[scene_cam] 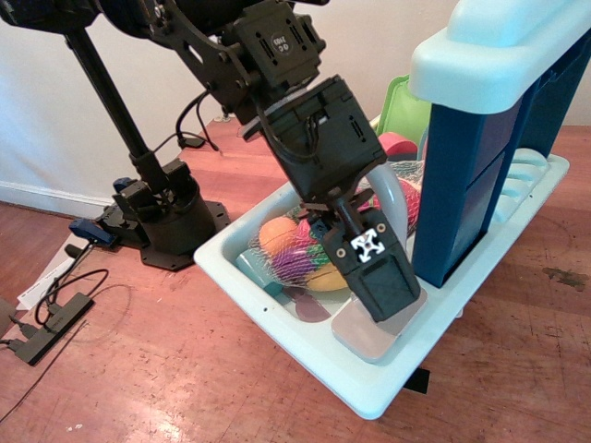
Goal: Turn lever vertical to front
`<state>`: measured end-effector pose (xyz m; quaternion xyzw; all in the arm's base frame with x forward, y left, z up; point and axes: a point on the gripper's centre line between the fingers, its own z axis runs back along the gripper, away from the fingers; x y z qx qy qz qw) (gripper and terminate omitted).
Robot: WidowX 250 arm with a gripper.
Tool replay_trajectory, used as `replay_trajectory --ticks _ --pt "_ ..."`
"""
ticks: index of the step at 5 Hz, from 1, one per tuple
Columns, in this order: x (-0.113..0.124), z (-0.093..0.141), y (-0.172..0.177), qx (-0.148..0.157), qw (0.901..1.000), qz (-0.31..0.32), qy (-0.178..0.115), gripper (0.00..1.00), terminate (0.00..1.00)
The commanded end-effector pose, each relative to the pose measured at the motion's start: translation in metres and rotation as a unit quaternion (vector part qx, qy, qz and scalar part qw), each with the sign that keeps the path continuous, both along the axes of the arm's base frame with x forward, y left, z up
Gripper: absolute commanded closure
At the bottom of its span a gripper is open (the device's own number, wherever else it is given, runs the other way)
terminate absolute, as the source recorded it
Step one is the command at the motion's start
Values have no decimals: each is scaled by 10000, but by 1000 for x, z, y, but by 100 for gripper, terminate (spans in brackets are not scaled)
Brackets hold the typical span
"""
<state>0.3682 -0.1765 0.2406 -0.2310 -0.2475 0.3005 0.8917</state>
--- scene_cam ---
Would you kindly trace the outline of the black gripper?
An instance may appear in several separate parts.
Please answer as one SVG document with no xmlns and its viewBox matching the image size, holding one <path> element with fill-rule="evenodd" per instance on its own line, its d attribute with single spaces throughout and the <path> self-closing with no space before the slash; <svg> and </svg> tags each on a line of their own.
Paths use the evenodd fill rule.
<svg viewBox="0 0 591 443">
<path fill-rule="evenodd" d="M 312 233 L 372 319 L 416 302 L 420 284 L 387 218 L 360 209 L 373 190 L 353 194 L 386 154 L 346 82 L 328 78 L 280 106 L 264 118 L 264 135 L 304 201 Z"/>
</svg>

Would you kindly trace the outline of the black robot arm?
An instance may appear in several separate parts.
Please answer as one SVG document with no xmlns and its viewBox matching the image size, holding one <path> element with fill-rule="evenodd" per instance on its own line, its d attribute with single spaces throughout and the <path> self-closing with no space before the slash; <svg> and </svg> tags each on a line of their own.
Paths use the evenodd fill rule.
<svg viewBox="0 0 591 443">
<path fill-rule="evenodd" d="M 317 81 L 325 42 L 291 2 L 3 2 L 4 22 L 65 36 L 139 174 L 117 199 L 151 252 L 187 258 L 214 236 L 216 224 L 188 168 L 160 165 L 144 143 L 86 32 L 99 15 L 175 51 L 226 112 L 265 137 L 312 231 L 375 321 L 418 299 L 405 229 L 383 208 L 368 208 L 370 192 L 357 190 L 386 154 L 346 83 Z"/>
</svg>

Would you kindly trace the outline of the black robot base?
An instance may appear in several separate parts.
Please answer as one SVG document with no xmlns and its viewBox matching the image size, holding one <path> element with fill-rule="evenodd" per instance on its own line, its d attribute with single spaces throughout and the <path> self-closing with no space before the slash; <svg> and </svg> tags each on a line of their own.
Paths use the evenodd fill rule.
<svg viewBox="0 0 591 443">
<path fill-rule="evenodd" d="M 103 61 L 83 27 L 65 34 L 104 108 L 129 150 L 139 179 L 117 188 L 116 207 L 100 225 L 138 248 L 145 265 L 170 271 L 194 263 L 195 251 L 230 224 L 220 202 L 203 199 L 199 184 L 180 159 L 161 166 L 144 142 Z"/>
</svg>

